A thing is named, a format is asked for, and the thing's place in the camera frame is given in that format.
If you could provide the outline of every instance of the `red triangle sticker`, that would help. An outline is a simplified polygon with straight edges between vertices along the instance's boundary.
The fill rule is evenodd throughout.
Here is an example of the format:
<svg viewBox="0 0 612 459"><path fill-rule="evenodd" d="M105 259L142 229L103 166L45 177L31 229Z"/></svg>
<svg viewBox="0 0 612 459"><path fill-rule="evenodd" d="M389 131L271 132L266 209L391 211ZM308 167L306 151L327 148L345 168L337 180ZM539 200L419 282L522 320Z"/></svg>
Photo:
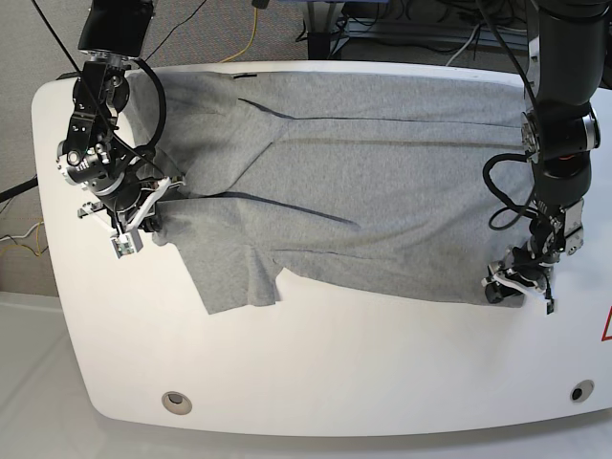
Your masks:
<svg viewBox="0 0 612 459"><path fill-rule="evenodd" d="M612 326L610 326L611 320L612 320L612 308L610 308L610 314L608 314L608 320L605 322L605 328L603 329L603 336L601 337L602 341L608 341L612 339Z"/></svg>

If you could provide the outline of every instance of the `white floor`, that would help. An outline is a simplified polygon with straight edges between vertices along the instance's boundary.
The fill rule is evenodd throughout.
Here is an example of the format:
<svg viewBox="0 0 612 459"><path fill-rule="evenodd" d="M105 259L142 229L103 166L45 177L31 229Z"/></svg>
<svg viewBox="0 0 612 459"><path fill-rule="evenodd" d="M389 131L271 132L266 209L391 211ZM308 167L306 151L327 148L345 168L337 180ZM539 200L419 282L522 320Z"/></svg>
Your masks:
<svg viewBox="0 0 612 459"><path fill-rule="evenodd" d="M609 458L612 412L471 432L362 439L225 435L132 425L89 403L56 298L0 294L3 459Z"/></svg>

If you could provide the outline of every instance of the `gray fabric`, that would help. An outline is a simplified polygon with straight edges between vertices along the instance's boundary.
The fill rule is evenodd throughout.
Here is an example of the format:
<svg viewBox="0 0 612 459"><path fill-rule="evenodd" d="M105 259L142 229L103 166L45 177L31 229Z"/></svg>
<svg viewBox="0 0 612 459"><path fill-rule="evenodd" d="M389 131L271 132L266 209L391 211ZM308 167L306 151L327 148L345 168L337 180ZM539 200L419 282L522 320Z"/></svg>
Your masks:
<svg viewBox="0 0 612 459"><path fill-rule="evenodd" d="M484 305L487 264L528 234L525 222L487 228L500 205L481 176L489 157L521 150L520 89L334 74L162 80L159 147L186 174L190 199L161 204L156 240L176 244L210 313L274 304L283 268ZM143 75L131 86L126 114L145 142L156 97ZM492 176L516 201L531 189L526 165L501 164Z"/></svg>

